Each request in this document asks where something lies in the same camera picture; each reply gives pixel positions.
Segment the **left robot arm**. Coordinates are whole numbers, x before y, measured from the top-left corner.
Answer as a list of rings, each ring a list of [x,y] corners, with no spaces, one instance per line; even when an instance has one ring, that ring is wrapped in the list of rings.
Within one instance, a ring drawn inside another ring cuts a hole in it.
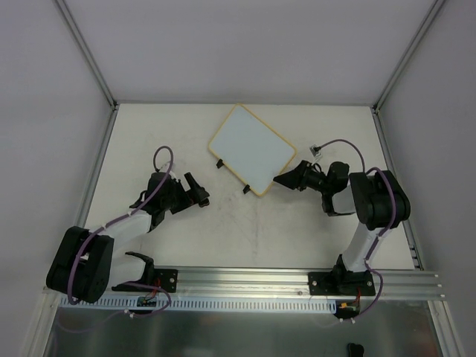
[[[167,211],[175,214],[194,205],[209,205],[209,192],[191,173],[185,173],[184,178],[187,190],[175,176],[155,172],[124,215],[98,228],[70,227],[49,268],[46,286],[67,295],[74,304],[94,303],[109,287],[124,286],[110,282],[116,249],[156,229]]]

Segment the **yellow framed whiteboard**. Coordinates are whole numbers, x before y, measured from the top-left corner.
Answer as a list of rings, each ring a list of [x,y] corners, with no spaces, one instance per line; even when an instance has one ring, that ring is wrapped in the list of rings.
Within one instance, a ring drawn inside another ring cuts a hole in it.
[[[293,144],[241,104],[232,107],[208,149],[257,196],[297,155]]]

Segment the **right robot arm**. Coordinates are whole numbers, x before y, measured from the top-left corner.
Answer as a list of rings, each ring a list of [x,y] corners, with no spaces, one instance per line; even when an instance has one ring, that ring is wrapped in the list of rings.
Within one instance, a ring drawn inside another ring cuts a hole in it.
[[[373,168],[368,173],[352,173],[348,164],[335,161],[323,173],[314,164],[302,161],[273,181],[290,190],[319,192],[327,216],[355,214],[358,218],[350,244],[332,269],[308,273],[310,295],[374,296],[370,262],[383,238],[411,213],[411,203],[392,172]]]

